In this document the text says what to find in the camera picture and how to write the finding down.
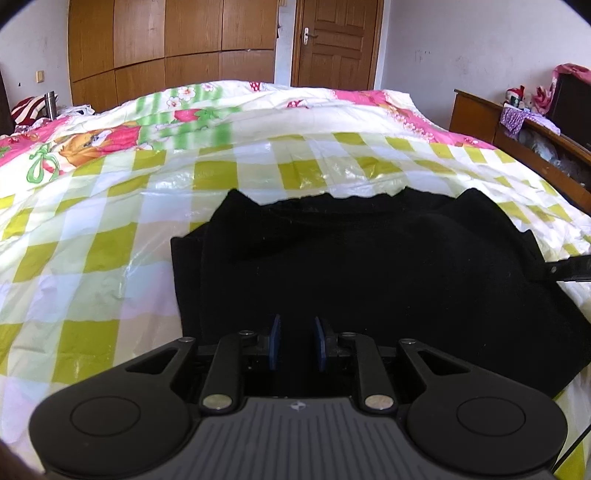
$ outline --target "logo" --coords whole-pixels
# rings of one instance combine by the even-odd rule
[[[298,401],[296,401],[296,402],[293,402],[293,403],[290,405],[290,408],[291,408],[292,410],[295,410],[295,411],[301,411],[301,410],[304,410],[304,408],[306,408],[307,406],[308,406],[308,405],[306,405],[304,402],[302,402],[302,401],[298,400]]]

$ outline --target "metal screw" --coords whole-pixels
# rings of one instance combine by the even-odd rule
[[[365,399],[365,406],[372,410],[388,410],[394,406],[394,399],[387,395],[370,395]]]
[[[223,410],[230,405],[232,405],[232,399],[219,393],[208,395],[203,399],[203,406],[209,408],[209,410]]]

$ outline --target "wooden dresser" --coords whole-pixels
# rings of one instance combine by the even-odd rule
[[[166,88],[273,82],[278,0],[71,0],[72,101],[103,112]]]
[[[591,186],[588,185],[585,188],[529,148],[507,137],[505,128],[499,123],[503,110],[502,105],[460,90],[456,90],[456,94],[450,131],[470,135],[505,151],[548,181],[575,207],[591,215],[591,192],[587,190]],[[589,150],[568,137],[556,135],[530,120],[524,122],[524,128],[542,135],[554,145],[557,152],[565,153],[581,168],[591,171],[591,152]]]

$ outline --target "bed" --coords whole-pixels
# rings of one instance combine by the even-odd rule
[[[429,122],[409,95],[214,82],[0,140],[0,437],[32,466],[51,393],[181,336],[169,241],[229,189],[259,203],[329,192],[477,188],[547,261],[591,251],[591,218],[495,147]],[[591,319],[591,288],[561,285]],[[591,371],[556,398],[568,448],[591,423]],[[560,470],[583,478],[589,444]]]

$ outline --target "black towel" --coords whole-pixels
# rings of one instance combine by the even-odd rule
[[[320,316],[394,346],[416,338],[554,396],[591,362],[591,326],[478,190],[457,199],[328,194],[260,206],[229,192],[209,223],[171,240],[185,335],[215,343],[280,314],[282,348]]]

